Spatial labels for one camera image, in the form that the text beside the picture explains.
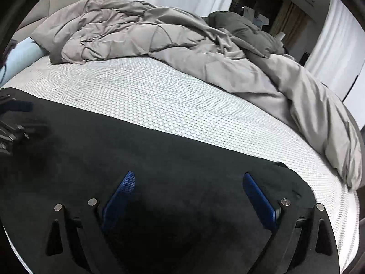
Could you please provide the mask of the black pants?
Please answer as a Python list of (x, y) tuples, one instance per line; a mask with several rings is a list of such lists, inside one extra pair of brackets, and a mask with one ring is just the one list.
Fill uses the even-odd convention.
[[(281, 184), (295, 198), (288, 180), (301, 178), (281, 163), (17, 89), (6, 94), (33, 103), (31, 112), (1, 116), (27, 134), (1, 155), (1, 223), (33, 273), (46, 273), (54, 206), (63, 203), (76, 216), (88, 199), (106, 201), (129, 171), (135, 189), (106, 237), (122, 273), (249, 273), (271, 232), (244, 192), (244, 174)], [(315, 200), (311, 189), (308, 200)]]

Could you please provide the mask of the light blue bolster pillow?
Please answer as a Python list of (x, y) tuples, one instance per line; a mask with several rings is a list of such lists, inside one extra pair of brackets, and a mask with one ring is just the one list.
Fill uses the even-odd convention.
[(16, 74), (29, 67), (48, 52), (30, 37), (19, 42), (9, 53), (5, 65), (1, 68), (1, 87)]

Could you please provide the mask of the white textured mattress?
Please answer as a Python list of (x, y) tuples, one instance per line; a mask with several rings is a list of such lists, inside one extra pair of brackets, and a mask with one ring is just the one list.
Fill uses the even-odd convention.
[(359, 248), (360, 205), (336, 172), (295, 131), (248, 101), (151, 58), (52, 65), (42, 57), (6, 87), (36, 97), (283, 162), (329, 215), (340, 269)]

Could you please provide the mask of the grey rumpled duvet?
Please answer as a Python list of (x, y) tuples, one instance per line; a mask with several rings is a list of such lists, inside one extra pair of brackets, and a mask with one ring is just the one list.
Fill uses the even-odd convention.
[(299, 132), (352, 190), (364, 186), (364, 142), (342, 101), (282, 53), (263, 55), (225, 29), (144, 1), (80, 0), (31, 34), (53, 64), (149, 56), (233, 93)]

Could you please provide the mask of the dark grey blanket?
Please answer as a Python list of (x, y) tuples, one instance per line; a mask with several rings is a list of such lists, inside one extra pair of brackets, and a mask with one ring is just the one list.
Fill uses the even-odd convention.
[(282, 43), (269, 33), (259, 30), (247, 18), (229, 11), (215, 11), (204, 17), (204, 21), (230, 34), (232, 41), (244, 50), (263, 58), (271, 54), (284, 55)]

